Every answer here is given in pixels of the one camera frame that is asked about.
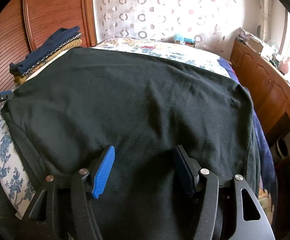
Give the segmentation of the black t-shirt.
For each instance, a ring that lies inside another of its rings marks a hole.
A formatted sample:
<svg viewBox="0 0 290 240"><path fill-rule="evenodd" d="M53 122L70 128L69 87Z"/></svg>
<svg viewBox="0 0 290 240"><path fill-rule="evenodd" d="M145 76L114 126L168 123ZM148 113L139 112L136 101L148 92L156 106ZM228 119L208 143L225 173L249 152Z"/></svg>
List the black t-shirt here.
<svg viewBox="0 0 290 240"><path fill-rule="evenodd" d="M186 239L172 210L175 147L220 177L259 189L249 93L234 80L142 54L73 48L14 91L2 116L35 188L116 151L93 210L104 239Z"/></svg>

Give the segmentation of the dark blue blanket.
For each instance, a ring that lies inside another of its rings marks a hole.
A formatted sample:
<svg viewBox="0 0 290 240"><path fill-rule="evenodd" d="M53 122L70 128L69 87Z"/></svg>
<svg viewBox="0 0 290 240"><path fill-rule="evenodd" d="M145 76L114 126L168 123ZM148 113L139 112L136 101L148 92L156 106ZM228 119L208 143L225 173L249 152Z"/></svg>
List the dark blue blanket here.
<svg viewBox="0 0 290 240"><path fill-rule="evenodd" d="M185 149L194 159L221 177L224 186L237 184L240 174L249 185L251 198L262 209L274 208L276 179L273 159L263 130L253 110L250 95L222 68L225 60L217 57L211 70L197 70L190 77L187 97L197 93L198 116L174 109L169 117L173 127L168 146L189 145Z"/></svg>

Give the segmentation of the folded navy blue garment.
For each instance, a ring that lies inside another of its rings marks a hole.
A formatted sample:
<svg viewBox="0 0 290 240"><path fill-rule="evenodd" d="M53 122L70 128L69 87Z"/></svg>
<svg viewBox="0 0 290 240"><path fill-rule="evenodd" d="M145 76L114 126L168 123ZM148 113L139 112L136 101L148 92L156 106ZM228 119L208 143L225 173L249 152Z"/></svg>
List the folded navy blue garment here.
<svg viewBox="0 0 290 240"><path fill-rule="evenodd" d="M60 28L56 30L39 48L26 55L23 61L10 63L10 73L12 75L24 74L44 56L56 49L61 43L80 32L79 30L79 26L70 29Z"/></svg>

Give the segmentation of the folded circle trimmed dark garment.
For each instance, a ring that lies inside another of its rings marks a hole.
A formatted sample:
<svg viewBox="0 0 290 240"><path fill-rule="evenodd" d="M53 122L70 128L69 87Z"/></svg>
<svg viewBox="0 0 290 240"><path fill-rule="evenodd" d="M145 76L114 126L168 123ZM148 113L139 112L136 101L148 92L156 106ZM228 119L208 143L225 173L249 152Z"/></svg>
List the folded circle trimmed dark garment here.
<svg viewBox="0 0 290 240"><path fill-rule="evenodd" d="M46 65L51 60L53 60L61 52L74 48L74 47L79 47L82 44L81 36L82 36L82 33L78 32L73 37L61 43L56 49L54 49L52 52L44 56L41 60L39 60L36 64L34 64L29 70L27 70L24 74L20 75L19 78L27 79L34 72L36 72L39 68L42 68L42 66Z"/></svg>

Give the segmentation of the wooden wardrobe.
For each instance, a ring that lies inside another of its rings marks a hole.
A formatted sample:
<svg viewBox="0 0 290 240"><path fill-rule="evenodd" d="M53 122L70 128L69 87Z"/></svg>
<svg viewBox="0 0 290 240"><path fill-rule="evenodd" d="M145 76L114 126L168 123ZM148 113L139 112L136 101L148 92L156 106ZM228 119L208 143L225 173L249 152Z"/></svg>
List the wooden wardrobe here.
<svg viewBox="0 0 290 240"><path fill-rule="evenodd" d="M24 59L57 29L75 26L84 47L97 44L92 0L10 0L0 13L0 92L13 85L11 62Z"/></svg>

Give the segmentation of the wooden sideboard cabinet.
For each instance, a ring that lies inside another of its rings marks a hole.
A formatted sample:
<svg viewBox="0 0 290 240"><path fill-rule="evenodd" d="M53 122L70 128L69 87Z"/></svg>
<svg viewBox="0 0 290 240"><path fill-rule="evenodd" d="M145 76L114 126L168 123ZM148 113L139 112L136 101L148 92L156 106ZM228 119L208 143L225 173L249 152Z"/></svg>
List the wooden sideboard cabinet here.
<svg viewBox="0 0 290 240"><path fill-rule="evenodd" d="M240 83L247 87L253 100L269 146L279 138L288 139L290 160L290 84L279 71L236 39L230 62Z"/></svg>

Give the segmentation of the pink bottle on sideboard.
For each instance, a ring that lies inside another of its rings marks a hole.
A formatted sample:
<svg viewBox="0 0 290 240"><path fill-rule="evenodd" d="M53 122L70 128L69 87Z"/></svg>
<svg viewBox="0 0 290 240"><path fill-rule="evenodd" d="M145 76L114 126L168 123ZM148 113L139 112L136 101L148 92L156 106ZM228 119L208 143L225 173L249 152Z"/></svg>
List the pink bottle on sideboard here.
<svg viewBox="0 0 290 240"><path fill-rule="evenodd" d="M286 75L289 72L289 62L290 57L288 56L283 57L283 59L279 62L278 69L283 75Z"/></svg>

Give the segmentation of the pink floral quilt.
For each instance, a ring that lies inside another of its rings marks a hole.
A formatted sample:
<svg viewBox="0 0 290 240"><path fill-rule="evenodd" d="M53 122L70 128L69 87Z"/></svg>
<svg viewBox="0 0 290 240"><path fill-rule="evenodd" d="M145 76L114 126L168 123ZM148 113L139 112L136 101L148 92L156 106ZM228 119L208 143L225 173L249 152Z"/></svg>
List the pink floral quilt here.
<svg viewBox="0 0 290 240"><path fill-rule="evenodd" d="M177 44L161 42L155 40L138 40L134 38L110 38L104 40L97 44L95 49L105 49L105 50L115 50L115 51L125 51L138 53L143 51L148 53L149 51L153 52L167 52L169 50L175 51Z"/></svg>

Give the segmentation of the blue floral bed sheet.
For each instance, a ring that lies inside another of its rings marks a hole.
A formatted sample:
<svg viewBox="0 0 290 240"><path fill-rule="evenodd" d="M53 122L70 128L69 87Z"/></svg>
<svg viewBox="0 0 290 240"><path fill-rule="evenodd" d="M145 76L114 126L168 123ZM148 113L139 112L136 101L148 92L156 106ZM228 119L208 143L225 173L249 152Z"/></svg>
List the blue floral bed sheet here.
<svg viewBox="0 0 290 240"><path fill-rule="evenodd" d="M231 66L227 60L214 53L178 44L175 51L137 54L170 59L199 67L228 77ZM8 126L0 112L0 184L12 204L12 212L21 219L32 200L35 190L12 142Z"/></svg>

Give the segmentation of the cardboard box on sideboard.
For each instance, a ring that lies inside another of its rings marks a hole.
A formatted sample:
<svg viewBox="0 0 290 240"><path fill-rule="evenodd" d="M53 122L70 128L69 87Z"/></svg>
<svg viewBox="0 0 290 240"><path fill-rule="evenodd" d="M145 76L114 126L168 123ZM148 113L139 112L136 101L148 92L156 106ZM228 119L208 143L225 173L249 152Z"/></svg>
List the cardboard box on sideboard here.
<svg viewBox="0 0 290 240"><path fill-rule="evenodd" d="M260 54L262 53L263 50L263 44L261 41L253 38L253 37L249 37L248 39L245 40L245 44L252 49L253 51L255 51L256 53Z"/></svg>

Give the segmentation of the tissue box with blue bag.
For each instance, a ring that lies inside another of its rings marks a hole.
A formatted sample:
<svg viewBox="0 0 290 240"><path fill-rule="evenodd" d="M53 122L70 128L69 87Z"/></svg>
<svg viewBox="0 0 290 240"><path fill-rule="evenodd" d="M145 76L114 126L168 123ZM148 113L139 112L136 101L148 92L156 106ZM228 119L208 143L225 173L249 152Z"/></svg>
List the tissue box with blue bag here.
<svg viewBox="0 0 290 240"><path fill-rule="evenodd" d="M180 34L176 34L174 36L174 43L176 44L182 44L190 47L195 47L195 40L192 38L186 38Z"/></svg>

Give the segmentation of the circle patterned curtain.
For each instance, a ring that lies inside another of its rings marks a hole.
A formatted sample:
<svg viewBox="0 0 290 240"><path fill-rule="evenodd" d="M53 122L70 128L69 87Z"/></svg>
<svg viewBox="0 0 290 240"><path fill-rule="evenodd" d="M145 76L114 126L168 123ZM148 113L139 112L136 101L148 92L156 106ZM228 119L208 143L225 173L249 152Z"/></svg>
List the circle patterned curtain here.
<svg viewBox="0 0 290 240"><path fill-rule="evenodd" d="M93 0L93 9L99 41L181 35L224 58L240 29L255 33L261 22L260 0Z"/></svg>

